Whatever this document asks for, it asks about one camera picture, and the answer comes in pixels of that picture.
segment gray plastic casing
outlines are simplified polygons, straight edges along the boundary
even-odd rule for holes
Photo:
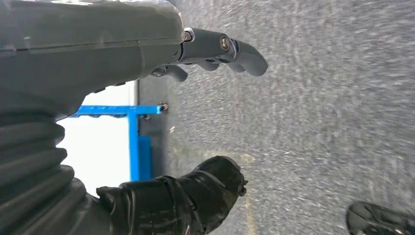
[[[1,235],[126,235],[61,165],[56,120],[93,91],[177,60],[183,35],[162,0],[0,0]]]

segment carpeted floor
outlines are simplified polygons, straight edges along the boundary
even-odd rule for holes
[[[345,235],[355,200],[415,209],[415,1],[176,0],[186,26],[227,33],[268,60],[140,82],[169,114],[142,124],[155,174],[226,154],[248,194],[215,235]]]

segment blue metal stand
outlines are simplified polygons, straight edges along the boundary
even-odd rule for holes
[[[130,178],[135,180],[151,179],[151,142],[149,137],[138,134],[138,117],[141,115],[161,114],[160,105],[139,106],[100,106],[82,105],[76,114],[70,118],[80,116],[112,116],[128,119],[129,147],[130,147]]]

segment robotic leg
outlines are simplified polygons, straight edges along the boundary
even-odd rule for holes
[[[102,187],[98,199],[61,165],[56,121],[107,86],[148,75],[183,81],[179,64],[221,63],[254,76],[268,68],[248,44],[184,30],[167,1],[0,0],[0,234],[197,235],[220,226],[246,192],[232,159]]]

